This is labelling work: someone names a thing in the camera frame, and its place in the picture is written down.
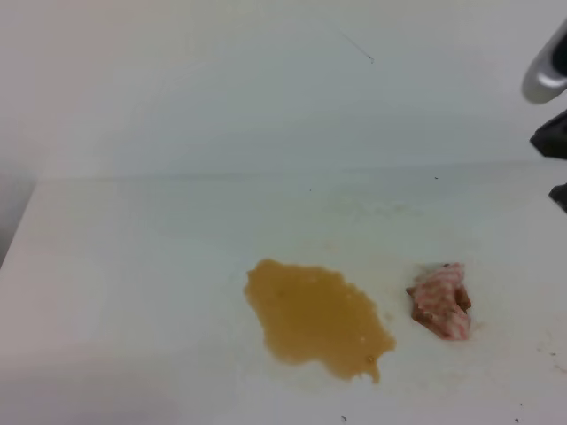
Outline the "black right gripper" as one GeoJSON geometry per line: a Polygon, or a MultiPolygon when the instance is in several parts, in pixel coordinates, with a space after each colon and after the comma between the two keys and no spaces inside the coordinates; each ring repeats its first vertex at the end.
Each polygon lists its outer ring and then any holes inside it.
{"type": "MultiPolygon", "coordinates": [[[[538,128],[530,143],[545,158],[567,158],[567,113],[560,113],[538,128]]],[[[554,186],[548,197],[557,205],[567,205],[567,183],[554,186]]]]}

